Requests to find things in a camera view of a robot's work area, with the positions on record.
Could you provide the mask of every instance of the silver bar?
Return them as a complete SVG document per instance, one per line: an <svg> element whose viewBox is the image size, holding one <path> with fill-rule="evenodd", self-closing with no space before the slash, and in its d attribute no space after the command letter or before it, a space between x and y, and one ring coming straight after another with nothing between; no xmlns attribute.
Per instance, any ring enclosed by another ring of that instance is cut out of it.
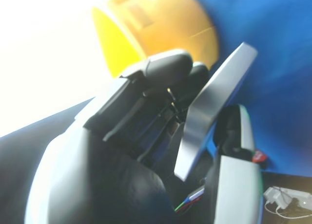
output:
<svg viewBox="0 0 312 224"><path fill-rule="evenodd" d="M190 105L176 158L175 175L185 181L200 155L203 141L257 55L242 43L224 61Z"/></svg>

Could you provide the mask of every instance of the blue backdrop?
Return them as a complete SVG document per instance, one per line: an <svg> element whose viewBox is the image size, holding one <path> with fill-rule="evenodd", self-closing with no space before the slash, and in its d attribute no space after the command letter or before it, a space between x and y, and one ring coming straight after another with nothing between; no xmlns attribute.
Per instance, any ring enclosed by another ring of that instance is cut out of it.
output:
<svg viewBox="0 0 312 224"><path fill-rule="evenodd" d="M243 41L259 54L234 101L246 106L268 171L312 177L312 0L198 0L221 62Z"/></svg>

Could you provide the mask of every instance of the blue tablecloth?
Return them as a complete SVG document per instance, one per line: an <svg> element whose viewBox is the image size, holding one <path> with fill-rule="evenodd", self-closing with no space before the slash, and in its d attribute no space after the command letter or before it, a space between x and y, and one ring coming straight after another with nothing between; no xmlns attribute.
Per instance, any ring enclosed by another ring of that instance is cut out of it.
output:
<svg viewBox="0 0 312 224"><path fill-rule="evenodd" d="M243 41L259 54L235 97L267 171L312 176L312 0L198 0L214 21L220 62Z"/></svg>

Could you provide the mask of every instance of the orange bin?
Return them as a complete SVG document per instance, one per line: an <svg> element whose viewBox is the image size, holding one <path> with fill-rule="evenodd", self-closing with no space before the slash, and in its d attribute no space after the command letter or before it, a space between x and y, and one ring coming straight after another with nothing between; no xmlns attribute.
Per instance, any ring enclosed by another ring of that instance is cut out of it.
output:
<svg viewBox="0 0 312 224"><path fill-rule="evenodd" d="M93 19L113 77L129 65L184 49L210 68L218 59L215 28L196 0L109 0Z"/></svg>

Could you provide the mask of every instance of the yellow cylinder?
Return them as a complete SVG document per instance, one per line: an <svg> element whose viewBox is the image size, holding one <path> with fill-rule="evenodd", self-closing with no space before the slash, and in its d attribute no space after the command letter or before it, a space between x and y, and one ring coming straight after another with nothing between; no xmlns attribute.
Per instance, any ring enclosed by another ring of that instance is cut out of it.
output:
<svg viewBox="0 0 312 224"><path fill-rule="evenodd" d="M113 77L170 49L188 51L210 68L218 59L215 28L195 0L109 0L93 19Z"/></svg>

